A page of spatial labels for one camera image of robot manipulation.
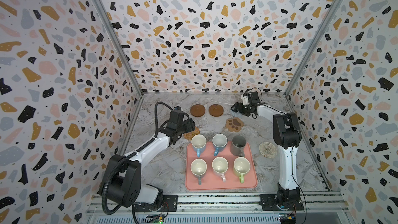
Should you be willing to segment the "brown wooden coaster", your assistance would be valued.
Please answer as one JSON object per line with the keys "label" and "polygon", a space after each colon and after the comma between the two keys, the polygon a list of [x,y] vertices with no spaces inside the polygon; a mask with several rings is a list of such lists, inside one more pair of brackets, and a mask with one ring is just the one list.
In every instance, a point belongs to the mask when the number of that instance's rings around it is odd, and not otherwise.
{"label": "brown wooden coaster", "polygon": [[208,109],[209,114],[213,117],[220,117],[224,113],[224,108],[219,104],[213,104]]}
{"label": "brown wooden coaster", "polygon": [[206,109],[205,109],[205,107],[204,107],[203,105],[201,105],[201,104],[193,105],[193,106],[190,108],[190,114],[191,114],[192,116],[194,116],[194,117],[202,117],[202,116],[205,114],[205,112],[206,112]]}

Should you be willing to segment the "cork paw coaster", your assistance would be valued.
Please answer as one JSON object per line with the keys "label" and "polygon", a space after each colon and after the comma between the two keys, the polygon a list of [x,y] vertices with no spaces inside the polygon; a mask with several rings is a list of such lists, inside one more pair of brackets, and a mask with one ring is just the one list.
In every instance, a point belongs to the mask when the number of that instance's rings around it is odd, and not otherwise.
{"label": "cork paw coaster", "polygon": [[227,119],[225,124],[230,132],[240,132],[243,126],[244,123],[237,117]]}

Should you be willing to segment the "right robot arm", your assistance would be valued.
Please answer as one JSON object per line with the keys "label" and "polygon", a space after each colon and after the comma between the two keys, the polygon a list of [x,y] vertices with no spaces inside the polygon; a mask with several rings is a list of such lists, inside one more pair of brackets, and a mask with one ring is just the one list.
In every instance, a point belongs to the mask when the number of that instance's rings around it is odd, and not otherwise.
{"label": "right robot arm", "polygon": [[263,117],[273,124],[273,140],[280,158],[280,177],[275,196],[276,206],[290,210],[301,204],[301,188],[295,179],[296,156],[302,135],[295,113],[285,113],[262,102],[257,91],[247,91],[236,102],[231,111],[244,116]]}

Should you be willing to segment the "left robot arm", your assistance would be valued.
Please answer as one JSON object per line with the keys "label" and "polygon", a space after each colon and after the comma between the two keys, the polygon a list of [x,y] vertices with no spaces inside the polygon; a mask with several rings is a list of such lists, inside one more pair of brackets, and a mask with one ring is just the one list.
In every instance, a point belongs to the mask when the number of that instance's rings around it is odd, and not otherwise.
{"label": "left robot arm", "polygon": [[146,143],[123,156],[113,155],[99,188],[104,213],[111,215],[121,207],[131,207],[134,204],[159,209],[163,204],[163,190],[142,184],[142,169],[185,133],[194,130],[194,120],[180,107],[175,107],[171,110],[168,121],[162,125],[155,122],[154,136]]}

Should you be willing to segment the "woven rattan coaster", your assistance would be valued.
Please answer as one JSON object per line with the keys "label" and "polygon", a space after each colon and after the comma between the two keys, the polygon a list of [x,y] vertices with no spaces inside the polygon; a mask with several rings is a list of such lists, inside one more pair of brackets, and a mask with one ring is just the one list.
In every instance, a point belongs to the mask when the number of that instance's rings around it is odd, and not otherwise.
{"label": "woven rattan coaster", "polygon": [[185,139],[191,141],[191,140],[193,139],[194,136],[199,135],[199,134],[200,134],[199,128],[198,128],[198,127],[195,127],[195,130],[194,130],[194,131],[185,133],[183,136],[184,136]]}

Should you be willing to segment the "blue mug back left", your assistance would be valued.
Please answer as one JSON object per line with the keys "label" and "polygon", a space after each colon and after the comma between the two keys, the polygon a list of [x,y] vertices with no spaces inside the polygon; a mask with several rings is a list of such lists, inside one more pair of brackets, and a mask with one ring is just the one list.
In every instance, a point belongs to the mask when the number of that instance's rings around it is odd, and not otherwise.
{"label": "blue mug back left", "polygon": [[207,144],[207,139],[205,136],[203,136],[201,134],[195,135],[192,138],[191,145],[192,145],[194,151],[196,152],[198,158],[205,151],[206,144]]}

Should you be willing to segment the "grey mug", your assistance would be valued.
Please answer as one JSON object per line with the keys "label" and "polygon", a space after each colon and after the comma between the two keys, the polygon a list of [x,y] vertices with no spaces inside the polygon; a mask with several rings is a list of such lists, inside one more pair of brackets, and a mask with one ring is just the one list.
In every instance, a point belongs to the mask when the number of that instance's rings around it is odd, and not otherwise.
{"label": "grey mug", "polygon": [[244,149],[246,147],[247,141],[243,136],[237,135],[232,139],[230,152],[234,156],[244,157]]}

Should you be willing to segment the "light blue patterned mug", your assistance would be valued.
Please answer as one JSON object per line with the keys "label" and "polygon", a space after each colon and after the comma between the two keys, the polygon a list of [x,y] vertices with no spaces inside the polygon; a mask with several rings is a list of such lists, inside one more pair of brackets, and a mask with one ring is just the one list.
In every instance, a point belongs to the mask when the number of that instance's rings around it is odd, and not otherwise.
{"label": "light blue patterned mug", "polygon": [[212,138],[212,144],[214,147],[214,156],[218,156],[219,153],[221,153],[226,145],[228,143],[228,139],[225,135],[223,134],[216,134],[213,138]]}

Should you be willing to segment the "multicolour woven coaster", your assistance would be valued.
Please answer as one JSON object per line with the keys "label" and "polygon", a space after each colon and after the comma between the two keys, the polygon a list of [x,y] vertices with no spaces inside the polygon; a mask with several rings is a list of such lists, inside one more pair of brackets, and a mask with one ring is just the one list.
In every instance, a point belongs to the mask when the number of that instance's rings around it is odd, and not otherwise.
{"label": "multicolour woven coaster", "polygon": [[277,156],[277,148],[270,142],[262,142],[259,145],[259,152],[262,156],[273,159]]}

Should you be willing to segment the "pink silicone tray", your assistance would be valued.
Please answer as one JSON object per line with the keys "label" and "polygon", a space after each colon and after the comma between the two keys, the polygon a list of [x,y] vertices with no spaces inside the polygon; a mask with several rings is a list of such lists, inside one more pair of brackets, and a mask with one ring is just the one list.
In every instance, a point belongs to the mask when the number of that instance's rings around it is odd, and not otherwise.
{"label": "pink silicone tray", "polygon": [[[250,145],[244,147],[245,159],[250,163],[250,170],[242,175],[234,172],[234,161],[238,159],[238,156],[231,153],[231,145],[232,143],[228,142],[225,149],[215,156],[213,144],[208,142],[204,152],[198,157],[193,146],[189,144],[186,148],[186,188],[190,191],[198,191],[257,187],[258,179]],[[201,166],[197,166],[197,163],[202,164],[202,161],[206,163],[207,170],[204,175],[197,176],[194,172],[201,168]]]}

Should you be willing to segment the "teal handled cream mug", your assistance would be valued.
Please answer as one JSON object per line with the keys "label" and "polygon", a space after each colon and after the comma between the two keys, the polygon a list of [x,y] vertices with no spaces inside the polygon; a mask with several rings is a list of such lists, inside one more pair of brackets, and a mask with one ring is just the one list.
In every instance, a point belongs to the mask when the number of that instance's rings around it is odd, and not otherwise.
{"label": "teal handled cream mug", "polygon": [[203,159],[195,159],[190,166],[192,174],[198,179],[198,184],[202,184],[202,179],[207,171],[207,163]]}

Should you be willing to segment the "pink handled cream mug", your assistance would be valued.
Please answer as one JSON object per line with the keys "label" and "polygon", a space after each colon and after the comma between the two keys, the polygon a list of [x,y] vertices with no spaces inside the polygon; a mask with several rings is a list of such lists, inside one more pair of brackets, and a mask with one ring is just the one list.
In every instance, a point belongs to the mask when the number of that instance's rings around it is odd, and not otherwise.
{"label": "pink handled cream mug", "polygon": [[223,182],[226,182],[226,172],[229,168],[229,163],[224,157],[216,157],[212,161],[212,169],[213,172],[222,179]]}

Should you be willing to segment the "green handled cream mug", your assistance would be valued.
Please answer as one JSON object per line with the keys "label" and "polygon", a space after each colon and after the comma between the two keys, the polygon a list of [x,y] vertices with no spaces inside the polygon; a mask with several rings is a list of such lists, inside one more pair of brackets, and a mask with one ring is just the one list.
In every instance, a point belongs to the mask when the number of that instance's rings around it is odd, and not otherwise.
{"label": "green handled cream mug", "polygon": [[245,182],[245,175],[251,170],[251,165],[248,159],[244,157],[238,157],[233,163],[233,173],[239,179],[239,182],[243,184]]}

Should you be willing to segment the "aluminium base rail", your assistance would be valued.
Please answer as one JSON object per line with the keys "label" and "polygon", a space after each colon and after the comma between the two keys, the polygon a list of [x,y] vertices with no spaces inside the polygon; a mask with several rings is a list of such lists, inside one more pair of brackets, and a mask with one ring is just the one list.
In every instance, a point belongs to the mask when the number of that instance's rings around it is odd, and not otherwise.
{"label": "aluminium base rail", "polygon": [[171,193],[151,211],[141,204],[122,207],[113,215],[95,196],[87,211],[89,224],[353,224],[337,192],[305,192],[298,203],[278,206],[271,192]]}

